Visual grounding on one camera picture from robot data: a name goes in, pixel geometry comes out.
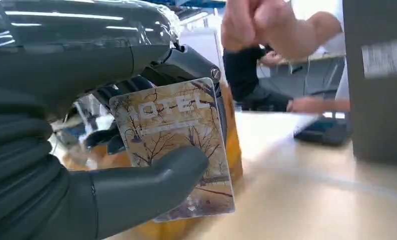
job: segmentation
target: robotic hand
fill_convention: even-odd
[[[194,147],[153,167],[90,172],[69,172],[49,154],[48,123],[76,98],[108,104],[126,92],[101,87],[138,75],[218,86],[219,69],[176,44],[170,19],[137,0],[0,1],[0,239],[104,239],[176,207],[199,182],[209,162]]]

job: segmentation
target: wooden table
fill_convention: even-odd
[[[185,239],[397,240],[397,168],[356,161],[352,144],[295,142],[294,130],[314,118],[236,113],[244,168],[236,212],[208,217]]]
[[[341,58],[344,57],[344,55],[338,55],[338,54],[331,54],[331,53],[314,53],[309,56],[309,58],[303,58],[303,59],[297,59],[297,60],[287,60],[283,59],[281,62],[278,63],[278,65],[287,65],[287,64],[300,64],[300,63],[307,63],[313,62],[313,61],[320,61],[320,60],[325,60],[325,59],[335,59],[335,58]]]

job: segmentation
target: card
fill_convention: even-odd
[[[215,88],[210,78],[112,97],[112,113],[133,167],[149,167],[181,146],[196,146],[209,167],[187,199],[156,222],[235,210]]]

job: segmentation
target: label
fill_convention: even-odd
[[[366,79],[397,76],[397,40],[362,47]]]

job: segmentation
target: gray box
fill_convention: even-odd
[[[397,164],[397,0],[343,0],[353,150]]]

